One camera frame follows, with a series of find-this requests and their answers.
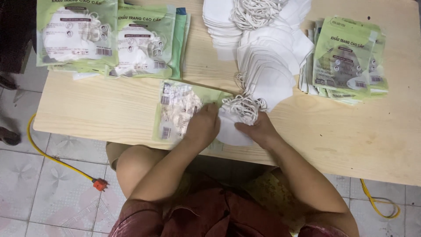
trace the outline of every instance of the light wood grain tabletop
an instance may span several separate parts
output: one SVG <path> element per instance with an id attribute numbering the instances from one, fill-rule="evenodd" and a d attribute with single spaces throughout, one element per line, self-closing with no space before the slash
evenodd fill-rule
<path id="1" fill-rule="evenodd" d="M 129 1 L 140 5 L 142 1 Z M 238 93 L 235 61 L 218 61 L 202 20 L 203 0 L 159 0 L 192 14 L 184 80 Z M 413 0 L 313 0 L 302 25 L 339 15 L 380 25 L 386 33 L 384 68 L 389 95 L 348 106 L 302 93 L 282 101 L 270 118 L 282 137 L 321 172 L 421 186 L 421 37 Z M 151 140 L 160 79 L 72 80 L 50 72 L 34 129 L 170 149 Z M 204 154 L 273 164 L 259 148 L 224 146 Z"/>

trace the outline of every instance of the maroon shirt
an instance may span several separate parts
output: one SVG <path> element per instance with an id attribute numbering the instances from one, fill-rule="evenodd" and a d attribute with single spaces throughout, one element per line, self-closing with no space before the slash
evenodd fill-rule
<path id="1" fill-rule="evenodd" d="M 215 181 L 195 185 L 165 218 L 159 205 L 128 200 L 113 226 L 111 237 L 290 237 L 279 216 L 254 202 L 246 193 Z M 305 225 L 299 237 L 347 237 L 319 224 Z"/>

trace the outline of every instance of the person's arm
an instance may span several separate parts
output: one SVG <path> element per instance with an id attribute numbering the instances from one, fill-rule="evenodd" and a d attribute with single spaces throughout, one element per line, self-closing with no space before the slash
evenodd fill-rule
<path id="1" fill-rule="evenodd" d="M 154 202 L 171 197 L 186 167 L 212 143 L 220 125 L 217 106 L 203 106 L 190 120 L 183 140 L 139 181 L 128 199 Z"/>
<path id="2" fill-rule="evenodd" d="M 266 113 L 259 112 L 254 126 L 236 123 L 235 127 L 271 154 L 292 194 L 310 207 L 305 213 L 307 223 L 329 224 L 350 237 L 359 236 L 354 217 L 335 187 L 281 138 Z"/>

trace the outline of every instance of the person's hand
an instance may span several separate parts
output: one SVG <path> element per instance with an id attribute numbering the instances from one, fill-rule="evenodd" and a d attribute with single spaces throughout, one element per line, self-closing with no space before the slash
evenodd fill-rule
<path id="1" fill-rule="evenodd" d="M 220 126 L 218 107 L 212 103 L 206 104 L 190 119 L 183 141 L 200 153 L 216 138 Z"/>
<path id="2" fill-rule="evenodd" d="M 265 112 L 259 112 L 259 116 L 254 123 L 254 126 L 235 123 L 235 128 L 247 134 L 265 150 L 271 150 L 274 146 L 279 144 L 280 141 L 283 141 Z"/>

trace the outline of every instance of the barcode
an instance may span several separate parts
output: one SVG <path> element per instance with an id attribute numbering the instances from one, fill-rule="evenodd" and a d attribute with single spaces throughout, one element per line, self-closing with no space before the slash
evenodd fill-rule
<path id="1" fill-rule="evenodd" d="M 167 69 L 167 65 L 165 64 L 165 62 L 154 62 L 154 69 Z"/>
<path id="2" fill-rule="evenodd" d="M 97 48 L 96 54 L 97 55 L 112 56 L 112 50 L 111 49 L 104 49 L 104 48 Z"/>
<path id="3" fill-rule="evenodd" d="M 171 128 L 169 127 L 164 127 L 163 131 L 162 131 L 162 139 L 168 139 L 170 137 L 170 132 L 171 132 Z"/>
<path id="4" fill-rule="evenodd" d="M 161 97 L 161 104 L 169 105 L 170 104 L 170 98 L 168 96 L 162 96 Z"/>
<path id="5" fill-rule="evenodd" d="M 383 81 L 383 78 L 378 77 L 378 76 L 372 76 L 371 81 Z"/>
<path id="6" fill-rule="evenodd" d="M 355 86 L 356 87 L 362 87 L 362 88 L 367 88 L 366 84 L 364 82 L 355 82 Z"/>

